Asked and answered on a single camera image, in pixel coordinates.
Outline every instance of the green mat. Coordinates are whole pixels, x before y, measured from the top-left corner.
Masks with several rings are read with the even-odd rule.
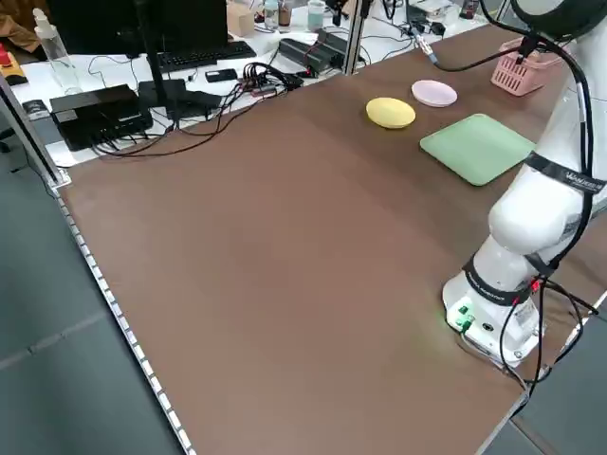
[[[486,185],[523,161],[535,144],[485,114],[464,118],[419,142],[472,185]]]

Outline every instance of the pink basket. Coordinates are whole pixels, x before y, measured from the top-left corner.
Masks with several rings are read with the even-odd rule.
[[[500,50],[520,46],[523,39],[504,43]],[[547,69],[560,62],[554,54],[534,51],[521,64],[516,64],[518,54],[513,52],[500,58],[491,81],[506,92],[521,97],[543,87],[550,76]]]

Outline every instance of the pink plate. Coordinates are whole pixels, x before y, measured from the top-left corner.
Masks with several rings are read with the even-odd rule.
[[[457,101],[457,92],[438,81],[417,81],[411,90],[416,100],[430,107],[447,107]]]

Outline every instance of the computer monitor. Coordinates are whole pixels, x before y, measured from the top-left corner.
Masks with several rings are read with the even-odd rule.
[[[144,52],[133,0],[47,0],[51,23],[70,54]],[[225,0],[149,0],[149,19],[158,51],[225,46]]]

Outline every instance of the black keyboard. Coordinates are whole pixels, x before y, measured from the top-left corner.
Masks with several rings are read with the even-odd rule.
[[[160,71],[181,71],[217,64],[218,60],[247,59],[257,54],[244,41],[232,41],[226,46],[187,52],[164,52],[158,55]]]

